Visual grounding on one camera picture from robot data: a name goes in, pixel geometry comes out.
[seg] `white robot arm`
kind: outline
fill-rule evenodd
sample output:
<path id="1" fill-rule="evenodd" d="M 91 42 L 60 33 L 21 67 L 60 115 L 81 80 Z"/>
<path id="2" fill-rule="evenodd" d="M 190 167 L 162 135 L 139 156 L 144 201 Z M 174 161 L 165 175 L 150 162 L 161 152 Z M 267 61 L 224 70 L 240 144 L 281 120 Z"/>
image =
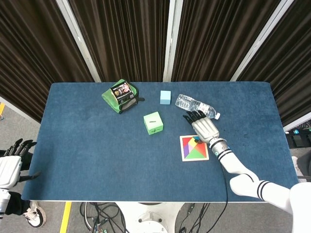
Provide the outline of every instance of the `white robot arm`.
<path id="1" fill-rule="evenodd" d="M 40 172 L 37 172 L 33 176 L 20 176 L 22 157 L 36 144 L 32 140 L 28 140 L 20 145 L 22 140 L 21 138 L 16 141 L 3 157 L 0 157 L 0 224 L 11 197 L 9 189 L 14 187 L 17 182 L 32 180 L 40 175 Z"/>
<path id="2" fill-rule="evenodd" d="M 220 163 L 229 173 L 238 174 L 230 180 L 232 191 L 240 196 L 259 198 L 293 215 L 293 233 L 311 230 L 308 212 L 311 210 L 311 183 L 299 183 L 291 189 L 259 180 L 247 169 L 228 147 L 226 140 L 219 138 L 219 131 L 202 111 L 187 112 L 183 116 L 194 128 L 199 138 L 209 145 Z"/>

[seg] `bottle cap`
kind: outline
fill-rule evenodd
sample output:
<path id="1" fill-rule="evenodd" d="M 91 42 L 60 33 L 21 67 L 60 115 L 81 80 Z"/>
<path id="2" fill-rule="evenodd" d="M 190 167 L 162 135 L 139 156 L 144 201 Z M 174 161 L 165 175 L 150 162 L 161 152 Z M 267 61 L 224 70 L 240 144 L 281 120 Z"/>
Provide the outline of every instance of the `bottle cap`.
<path id="1" fill-rule="evenodd" d="M 218 120 L 220 117 L 220 113 L 216 113 L 215 119 Z"/>

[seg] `black stripe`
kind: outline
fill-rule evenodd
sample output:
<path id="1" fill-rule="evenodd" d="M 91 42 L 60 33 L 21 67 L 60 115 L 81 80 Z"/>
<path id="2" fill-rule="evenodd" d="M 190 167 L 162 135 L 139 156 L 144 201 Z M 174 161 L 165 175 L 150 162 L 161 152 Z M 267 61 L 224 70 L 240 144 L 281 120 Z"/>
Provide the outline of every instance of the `black stripe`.
<path id="1" fill-rule="evenodd" d="M 231 150 L 230 150 L 230 151 L 228 151 L 228 152 L 226 152 L 226 153 L 224 153 L 221 157 L 220 157 L 220 156 L 218 156 L 218 160 L 220 161 L 222 158 L 224 158 L 224 156 L 225 156 L 225 155 L 230 154 L 230 153 L 232 153 L 232 151 L 231 151 Z"/>
<path id="2" fill-rule="evenodd" d="M 222 139 L 222 140 L 219 140 L 219 141 L 215 142 L 213 145 L 210 146 L 210 149 L 213 149 L 213 147 L 214 147 L 217 143 L 219 143 L 219 142 L 224 142 L 224 141 L 225 141 L 225 140 Z"/>
<path id="3" fill-rule="evenodd" d="M 261 186 L 264 182 L 266 182 L 266 181 L 262 181 L 262 182 L 258 185 L 258 187 L 257 187 L 257 196 L 258 196 L 258 198 L 260 198 L 260 199 L 261 199 L 261 197 L 259 196 L 259 188 L 260 188 L 260 186 Z"/>
<path id="4" fill-rule="evenodd" d="M 244 174 L 248 176 L 249 178 L 251 178 L 252 182 L 254 182 L 253 178 L 250 175 L 248 175 L 247 173 L 244 173 Z"/>
<path id="5" fill-rule="evenodd" d="M 263 201 L 265 201 L 265 200 L 264 200 L 263 197 L 262 197 L 262 190 L 263 190 L 263 187 L 264 187 L 266 184 L 268 184 L 268 183 L 271 183 L 271 182 L 268 181 L 267 183 L 265 183 L 265 184 L 261 187 L 260 195 L 261 195 L 261 199 L 262 199 Z"/>
<path id="6" fill-rule="evenodd" d="M 224 152 L 226 152 L 226 151 L 228 151 L 228 150 L 230 150 L 230 149 L 225 149 L 225 150 L 223 150 L 222 152 L 220 152 L 220 154 L 219 154 L 218 156 L 221 156 Z"/>

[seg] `blue table mat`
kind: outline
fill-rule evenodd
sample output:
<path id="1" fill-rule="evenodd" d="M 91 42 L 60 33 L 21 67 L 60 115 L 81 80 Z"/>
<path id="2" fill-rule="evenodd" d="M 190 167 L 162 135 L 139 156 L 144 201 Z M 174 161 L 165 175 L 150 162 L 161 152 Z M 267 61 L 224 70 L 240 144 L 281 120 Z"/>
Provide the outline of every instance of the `blue table mat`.
<path id="1" fill-rule="evenodd" d="M 185 94 L 221 113 L 213 120 L 220 137 L 261 180 L 287 188 L 297 183 L 290 151 L 268 83 L 134 83 L 146 99 L 118 115 L 102 99 L 113 83 L 54 83 L 38 134 L 24 200 L 225 201 L 217 158 L 182 162 L 179 137 L 195 134 L 175 106 Z M 172 92 L 160 105 L 160 91 Z M 143 116 L 158 111 L 164 129 L 148 135 Z M 229 201 L 235 195 L 225 173 Z"/>

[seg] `dark curtain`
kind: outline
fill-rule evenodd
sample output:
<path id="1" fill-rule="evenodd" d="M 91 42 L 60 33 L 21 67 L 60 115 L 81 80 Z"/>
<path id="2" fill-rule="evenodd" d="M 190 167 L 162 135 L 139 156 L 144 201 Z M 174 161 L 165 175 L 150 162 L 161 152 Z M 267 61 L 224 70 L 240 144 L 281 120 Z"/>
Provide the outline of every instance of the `dark curtain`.
<path id="1" fill-rule="evenodd" d="M 311 1 L 294 1 L 238 78 L 271 84 L 283 125 L 311 112 Z"/>
<path id="2" fill-rule="evenodd" d="M 41 121 L 54 82 L 93 82 L 54 0 L 0 1 L 0 96 Z"/>
<path id="3" fill-rule="evenodd" d="M 102 81 L 162 81 L 168 0 L 69 2 Z"/>
<path id="4" fill-rule="evenodd" d="M 184 0 L 172 81 L 229 81 L 279 0 Z"/>

